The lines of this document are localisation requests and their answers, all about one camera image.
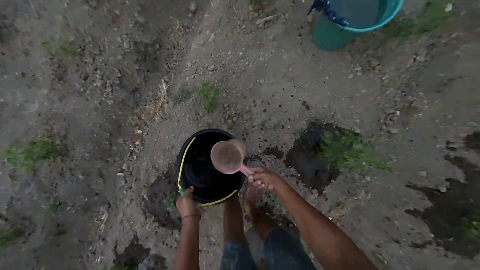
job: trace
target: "black bucket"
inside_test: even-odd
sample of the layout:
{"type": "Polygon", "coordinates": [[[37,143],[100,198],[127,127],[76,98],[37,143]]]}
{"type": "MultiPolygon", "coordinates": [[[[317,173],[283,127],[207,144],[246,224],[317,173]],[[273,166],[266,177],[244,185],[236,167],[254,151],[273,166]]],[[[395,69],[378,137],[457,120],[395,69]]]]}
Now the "black bucket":
{"type": "Polygon", "coordinates": [[[176,163],[177,184],[180,190],[193,186],[193,199],[201,206],[220,203],[243,185],[243,173],[223,174],[215,169],[210,159],[213,145],[230,139],[233,136],[223,130],[204,129],[190,136],[180,149],[176,163]]]}

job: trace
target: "wrist bracelet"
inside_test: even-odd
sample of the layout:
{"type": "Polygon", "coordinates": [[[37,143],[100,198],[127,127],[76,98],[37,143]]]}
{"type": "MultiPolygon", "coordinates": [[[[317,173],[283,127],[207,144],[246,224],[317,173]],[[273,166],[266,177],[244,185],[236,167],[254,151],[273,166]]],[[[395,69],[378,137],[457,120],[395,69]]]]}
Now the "wrist bracelet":
{"type": "Polygon", "coordinates": [[[199,217],[199,218],[202,218],[202,215],[200,215],[200,214],[186,215],[186,216],[183,216],[183,217],[181,218],[181,220],[183,220],[184,218],[189,218],[189,217],[199,217]]]}

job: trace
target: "leg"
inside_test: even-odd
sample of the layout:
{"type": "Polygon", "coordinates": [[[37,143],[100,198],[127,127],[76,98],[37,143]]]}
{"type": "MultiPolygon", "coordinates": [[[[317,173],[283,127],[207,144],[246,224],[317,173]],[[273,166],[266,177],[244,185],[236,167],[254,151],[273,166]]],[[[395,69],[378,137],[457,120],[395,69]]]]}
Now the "leg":
{"type": "Polygon", "coordinates": [[[260,238],[265,241],[273,229],[278,228],[278,225],[272,218],[257,208],[256,202],[259,195],[260,192],[258,188],[249,184],[243,200],[243,206],[245,208],[245,213],[252,220],[252,225],[254,226],[255,231],[260,238]]]}
{"type": "Polygon", "coordinates": [[[224,203],[223,235],[225,247],[220,270],[256,270],[243,234],[243,213],[237,193],[224,203]]]}
{"type": "Polygon", "coordinates": [[[273,219],[259,210],[255,202],[259,196],[256,187],[249,185],[243,204],[260,238],[265,241],[265,254],[269,270],[315,270],[301,243],[288,234],[273,219]]]}
{"type": "Polygon", "coordinates": [[[238,243],[247,244],[247,239],[243,234],[243,213],[237,193],[224,203],[223,237],[225,243],[235,240],[238,243]]]}

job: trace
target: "foot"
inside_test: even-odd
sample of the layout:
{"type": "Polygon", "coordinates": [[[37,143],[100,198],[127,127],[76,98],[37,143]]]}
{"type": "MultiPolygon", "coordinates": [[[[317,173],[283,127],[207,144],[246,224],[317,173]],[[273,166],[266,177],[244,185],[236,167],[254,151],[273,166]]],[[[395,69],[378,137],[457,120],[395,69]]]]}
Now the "foot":
{"type": "Polygon", "coordinates": [[[257,200],[260,196],[260,188],[255,187],[252,184],[247,185],[247,191],[243,196],[243,207],[245,209],[245,213],[250,216],[252,209],[257,208],[257,200]]]}

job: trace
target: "pink ladle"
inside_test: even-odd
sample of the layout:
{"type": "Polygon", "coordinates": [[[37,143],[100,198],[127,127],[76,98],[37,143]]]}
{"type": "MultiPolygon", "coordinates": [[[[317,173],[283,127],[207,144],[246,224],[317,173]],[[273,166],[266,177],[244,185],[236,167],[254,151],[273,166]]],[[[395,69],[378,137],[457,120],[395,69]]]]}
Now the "pink ladle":
{"type": "Polygon", "coordinates": [[[218,142],[213,145],[210,151],[213,166],[219,172],[224,174],[242,172],[250,178],[254,172],[243,164],[246,155],[247,148],[237,139],[218,142]]]}

